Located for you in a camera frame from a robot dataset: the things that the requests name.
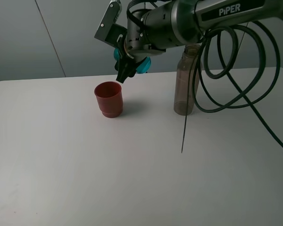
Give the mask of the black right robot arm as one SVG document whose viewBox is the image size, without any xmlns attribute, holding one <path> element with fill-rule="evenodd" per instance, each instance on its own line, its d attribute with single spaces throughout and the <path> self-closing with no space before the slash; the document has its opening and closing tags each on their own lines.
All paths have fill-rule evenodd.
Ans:
<svg viewBox="0 0 283 226">
<path fill-rule="evenodd" d="M 196 43 L 207 30 L 270 17 L 283 20 L 283 0 L 167 0 L 155 9 L 130 10 L 140 3 L 129 3 L 127 32 L 117 47 L 120 83 L 133 77 L 146 58 Z"/>
</svg>

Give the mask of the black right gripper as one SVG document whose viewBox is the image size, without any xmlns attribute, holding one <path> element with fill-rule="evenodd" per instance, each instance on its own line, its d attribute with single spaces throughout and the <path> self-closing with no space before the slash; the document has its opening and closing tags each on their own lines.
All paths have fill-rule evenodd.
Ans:
<svg viewBox="0 0 283 226">
<path fill-rule="evenodd" d="M 127 10 L 125 49 L 129 57 L 114 56 L 116 81 L 124 83 L 128 77 L 133 77 L 138 67 L 137 62 L 166 52 L 149 40 L 149 36 L 164 24 L 165 18 L 165 9 L 137 9 L 133 12 Z"/>
</svg>

